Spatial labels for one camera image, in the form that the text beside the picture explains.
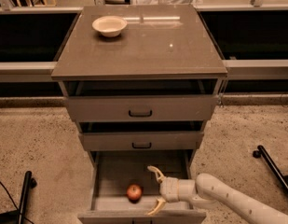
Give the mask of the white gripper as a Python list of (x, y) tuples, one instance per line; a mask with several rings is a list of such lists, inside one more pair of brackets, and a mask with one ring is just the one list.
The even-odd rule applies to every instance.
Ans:
[(178, 203), (178, 187), (179, 180), (174, 177), (166, 177), (156, 166), (149, 165), (147, 169), (154, 173), (157, 182), (160, 184), (160, 198), (156, 198), (155, 206), (148, 211), (146, 214), (148, 216), (153, 216), (159, 213), (167, 203)]

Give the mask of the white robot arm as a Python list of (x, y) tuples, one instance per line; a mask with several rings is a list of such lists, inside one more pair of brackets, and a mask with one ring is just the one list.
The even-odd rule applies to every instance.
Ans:
[(210, 209), (220, 202), (250, 224), (288, 224), (288, 215), (239, 192), (213, 175), (199, 174), (195, 180), (165, 176), (157, 167), (149, 165), (159, 183), (160, 197), (147, 214), (156, 215), (166, 203), (186, 202)]

